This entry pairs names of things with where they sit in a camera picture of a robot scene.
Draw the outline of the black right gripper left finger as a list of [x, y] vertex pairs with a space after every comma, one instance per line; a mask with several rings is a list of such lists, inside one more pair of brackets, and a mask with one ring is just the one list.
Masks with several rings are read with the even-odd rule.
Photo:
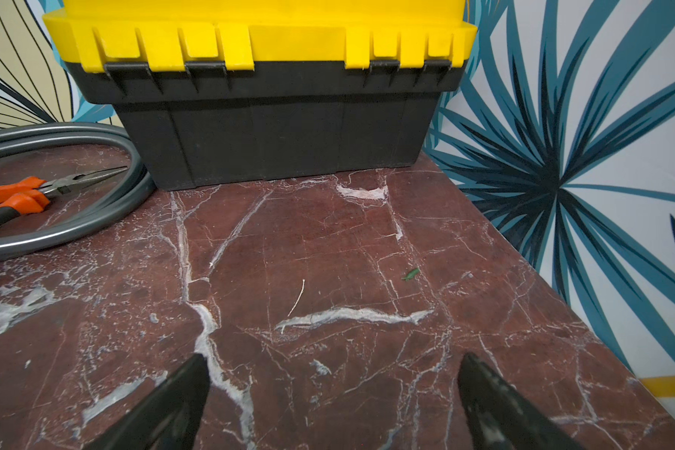
[[193, 354], [179, 369], [87, 449], [191, 449], [210, 389], [206, 358]]

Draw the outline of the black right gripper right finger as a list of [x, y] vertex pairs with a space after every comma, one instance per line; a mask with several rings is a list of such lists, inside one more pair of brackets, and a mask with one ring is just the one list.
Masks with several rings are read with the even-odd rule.
[[460, 362], [457, 387], [475, 449], [581, 449], [476, 354]]

